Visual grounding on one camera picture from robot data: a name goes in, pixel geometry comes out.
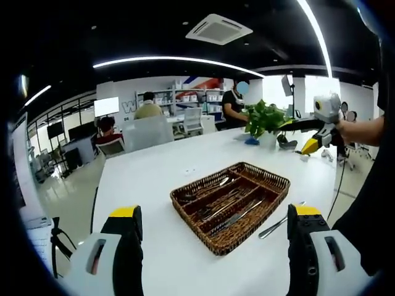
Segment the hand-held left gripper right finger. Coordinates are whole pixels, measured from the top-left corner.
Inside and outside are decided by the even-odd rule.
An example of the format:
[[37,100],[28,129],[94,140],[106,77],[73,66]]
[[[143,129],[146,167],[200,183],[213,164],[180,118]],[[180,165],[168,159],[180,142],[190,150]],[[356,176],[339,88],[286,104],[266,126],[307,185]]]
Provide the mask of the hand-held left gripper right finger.
[[362,295],[373,282],[359,251],[314,207],[288,205],[288,295]]

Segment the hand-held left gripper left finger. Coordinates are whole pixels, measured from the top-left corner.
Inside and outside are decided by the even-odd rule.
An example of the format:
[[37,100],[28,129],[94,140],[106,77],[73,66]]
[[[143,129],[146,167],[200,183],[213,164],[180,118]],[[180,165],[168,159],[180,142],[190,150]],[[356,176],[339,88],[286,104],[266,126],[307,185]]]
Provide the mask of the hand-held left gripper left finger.
[[63,280],[69,295],[143,295],[141,207],[114,210],[72,254]]

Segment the person's right hand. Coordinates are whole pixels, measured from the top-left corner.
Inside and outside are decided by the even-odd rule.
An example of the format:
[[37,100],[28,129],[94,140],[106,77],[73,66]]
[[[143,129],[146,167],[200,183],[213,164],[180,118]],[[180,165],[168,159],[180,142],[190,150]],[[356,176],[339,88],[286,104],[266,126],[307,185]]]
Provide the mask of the person's right hand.
[[340,120],[336,124],[336,129],[338,130],[345,144],[350,144],[357,141],[357,136],[355,135],[354,130],[354,123],[346,120]]

